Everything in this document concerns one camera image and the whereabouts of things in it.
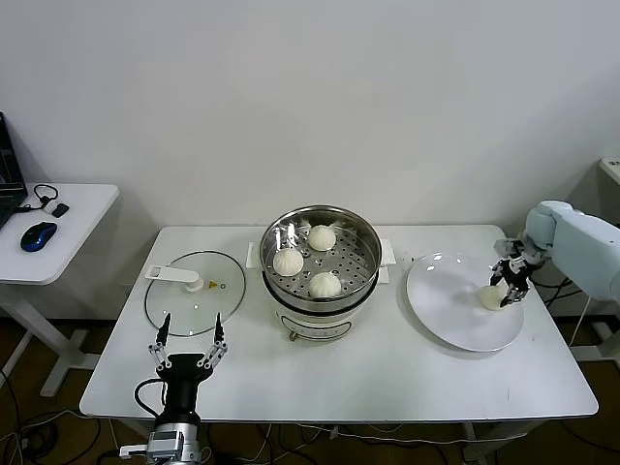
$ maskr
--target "small device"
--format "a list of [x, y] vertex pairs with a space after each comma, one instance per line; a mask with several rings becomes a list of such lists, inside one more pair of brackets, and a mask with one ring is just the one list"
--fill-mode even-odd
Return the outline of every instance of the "small device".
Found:
[[21, 248], [26, 252], [37, 252], [43, 249], [57, 229], [58, 225], [45, 221], [30, 227], [21, 238]]

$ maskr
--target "laptop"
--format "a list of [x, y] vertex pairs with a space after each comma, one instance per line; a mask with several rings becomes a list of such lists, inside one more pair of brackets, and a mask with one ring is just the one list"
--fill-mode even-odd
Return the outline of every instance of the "laptop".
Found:
[[17, 164], [4, 113], [0, 111], [0, 228], [27, 196], [28, 191]]

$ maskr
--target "metal rim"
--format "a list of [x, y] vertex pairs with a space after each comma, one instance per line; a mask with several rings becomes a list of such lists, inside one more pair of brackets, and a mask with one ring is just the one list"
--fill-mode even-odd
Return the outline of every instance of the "metal rim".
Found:
[[352, 303], [351, 305], [347, 305], [344, 308], [338, 309], [338, 310], [333, 310], [331, 312], [311, 312], [309, 310], [302, 310], [300, 308], [296, 308], [294, 306], [292, 306], [290, 303], [286, 302], [285, 300], [282, 299], [282, 297], [280, 297], [280, 295], [276, 294], [272, 289], [271, 286], [269, 285], [269, 281], [267, 280], [267, 277], [264, 273], [264, 271], [261, 273], [261, 276], [263, 277], [263, 284], [266, 287], [267, 291], [271, 294], [271, 296], [276, 300], [276, 302], [278, 302], [280, 305], [288, 308], [289, 310], [292, 310], [296, 313], [300, 313], [301, 315], [305, 315], [307, 317], [315, 317], [315, 318], [320, 318], [320, 317], [335, 317], [336, 315], [341, 315], [343, 313], [347, 313], [350, 312], [351, 310], [354, 310], [356, 307], [358, 307], [359, 305], [361, 305], [362, 303], [364, 303], [368, 297], [370, 297], [370, 295], [375, 291], [375, 288], [377, 287], [377, 284], [379, 282], [379, 273], [377, 273], [377, 276], [375, 276], [374, 281], [372, 281], [370, 283], [370, 289], [368, 290], [368, 294], [366, 294], [364, 297], [362, 297], [360, 300], [358, 300], [357, 302]]
[[[186, 257], [191, 257], [192, 255], [197, 255], [197, 254], [217, 254], [217, 255], [222, 255], [224, 257], [227, 257], [229, 259], [231, 259], [234, 264], [237, 265], [237, 267], [239, 268], [239, 270], [241, 271], [241, 276], [243, 276], [243, 293], [241, 293], [241, 298], [239, 299], [239, 302], [236, 304], [236, 306], [234, 307], [234, 309], [231, 311], [231, 313], [228, 314], [227, 317], [225, 317], [222, 320], [222, 323], [227, 322], [230, 317], [233, 315], [234, 312], [236, 312], [236, 309], [239, 308], [239, 305], [241, 305], [241, 302], [243, 302], [243, 297], [245, 297], [245, 292], [247, 291], [247, 282], [245, 279], [245, 273], [243, 272], [243, 266], [241, 266], [239, 264], [239, 262], [237, 260], [235, 260], [233, 257], [231, 257], [228, 254], [225, 254], [224, 252], [218, 252], [217, 250], [198, 250], [196, 252], [190, 252], [189, 254], [185, 254], [185, 255], [181, 255], [177, 258], [175, 258], [173, 261], [171, 261], [170, 263], [168, 263], [166, 266], [170, 266], [171, 264], [174, 264], [175, 262], [178, 262], [181, 259], [184, 259]], [[158, 326], [155, 325], [155, 323], [153, 323], [153, 321], [151, 320], [151, 317], [148, 315], [148, 311], [146, 310], [146, 299], [148, 298], [148, 293], [151, 290], [151, 286], [153, 286], [153, 284], [155, 284], [155, 281], [151, 281], [148, 284], [148, 287], [146, 288], [146, 292], [144, 293], [144, 299], [142, 300], [142, 305], [144, 307], [144, 315], [146, 315], [146, 319], [156, 328], [159, 329]], [[206, 332], [209, 332], [211, 329], [213, 329], [215, 327], [215, 324], [213, 324], [213, 326], [201, 331], [201, 332], [196, 332], [194, 334], [174, 334], [174, 333], [170, 333], [171, 336], [177, 336], [177, 337], [192, 337], [192, 336], [198, 336], [200, 334], [205, 334]]]
[[346, 208], [341, 208], [339, 206], [332, 206], [332, 205], [308, 205], [308, 206], [303, 206], [302, 208], [297, 208], [297, 209], [295, 209], [293, 211], [289, 211], [288, 213], [285, 213], [284, 215], [280, 216], [277, 220], [273, 221], [264, 230], [263, 236], [261, 237], [261, 243], [260, 243], [261, 267], [263, 268], [263, 272], [268, 269], [267, 263], [265, 261], [265, 256], [264, 256], [264, 253], [263, 253], [263, 249], [264, 249], [264, 243], [268, 240], [269, 233], [273, 230], [273, 228], [275, 228], [276, 225], [278, 225], [282, 221], [286, 220], [287, 218], [290, 218], [290, 217], [292, 217], [294, 215], [298, 215], [299, 213], [313, 211], [313, 210], [316, 210], [316, 209], [322, 209], [322, 210], [331, 211], [331, 212], [334, 212], [334, 213], [345, 213], [347, 215], [351, 215], [353, 218], [355, 218], [356, 220], [358, 220], [359, 222], [365, 224], [368, 227], [368, 230], [371, 232], [371, 234], [373, 236], [373, 239], [375, 239], [377, 244], [379, 244], [379, 257], [377, 257], [376, 269], [375, 269], [375, 272], [370, 276], [370, 279], [368, 279], [368, 283], [366, 284], [366, 286], [362, 286], [362, 287], [352, 291], [349, 294], [341, 294], [341, 295], [338, 295], [336, 297], [308, 297], [308, 296], [301, 295], [301, 294], [300, 295], [291, 294], [292, 297], [299, 298], [301, 300], [305, 300], [305, 301], [308, 301], [308, 302], [318, 302], [318, 303], [338, 302], [340, 300], [344, 300], [346, 298], [349, 298], [352, 295], [356, 295], [360, 291], [363, 291], [363, 290], [367, 289], [368, 284], [371, 283], [373, 279], [375, 279], [375, 278], [377, 278], [379, 276], [379, 268], [381, 267], [381, 239], [379, 238], [379, 236], [377, 235], [377, 232], [375, 231], [375, 229], [373, 228], [373, 226], [370, 223], [368, 223], [361, 216], [359, 216], [358, 214], [354, 213], [351, 210], [348, 210]]

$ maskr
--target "white plate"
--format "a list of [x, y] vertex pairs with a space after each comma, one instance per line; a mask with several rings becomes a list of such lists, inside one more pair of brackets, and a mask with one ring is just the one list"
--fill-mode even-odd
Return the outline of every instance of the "white plate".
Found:
[[478, 290], [487, 286], [492, 263], [462, 255], [434, 254], [416, 260], [407, 278], [409, 301], [436, 336], [461, 349], [493, 352], [508, 346], [523, 327], [523, 306], [487, 310]]

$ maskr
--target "lid handle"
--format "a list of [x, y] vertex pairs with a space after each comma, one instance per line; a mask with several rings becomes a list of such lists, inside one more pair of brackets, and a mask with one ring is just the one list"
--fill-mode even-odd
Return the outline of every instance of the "lid handle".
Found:
[[184, 283], [185, 289], [190, 293], [194, 293], [202, 289], [204, 281], [196, 271], [190, 269], [172, 268], [171, 266], [159, 266], [152, 264], [146, 269], [144, 275], [146, 279], [151, 281], [171, 281], [176, 283]]

